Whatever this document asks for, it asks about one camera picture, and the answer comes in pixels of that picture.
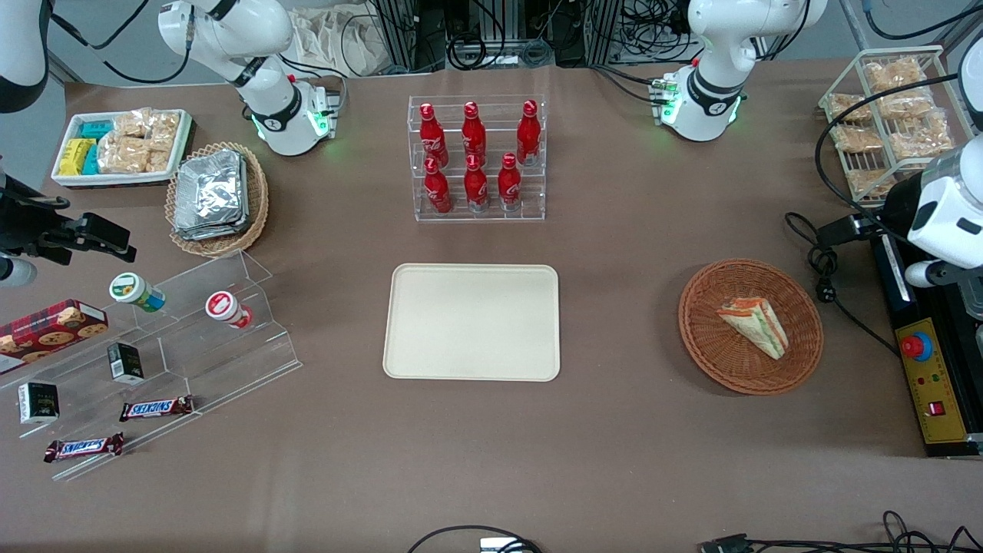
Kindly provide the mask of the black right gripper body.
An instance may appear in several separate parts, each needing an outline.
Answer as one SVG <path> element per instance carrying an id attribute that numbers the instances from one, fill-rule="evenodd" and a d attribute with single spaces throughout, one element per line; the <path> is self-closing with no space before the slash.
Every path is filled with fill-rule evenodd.
<path id="1" fill-rule="evenodd" d="M 74 251 L 95 251 L 125 263 L 136 261 L 131 232 L 98 214 L 70 218 L 62 211 L 69 200 L 45 196 L 17 179 L 2 178 L 1 252 L 13 257 L 42 258 L 67 266 Z"/>

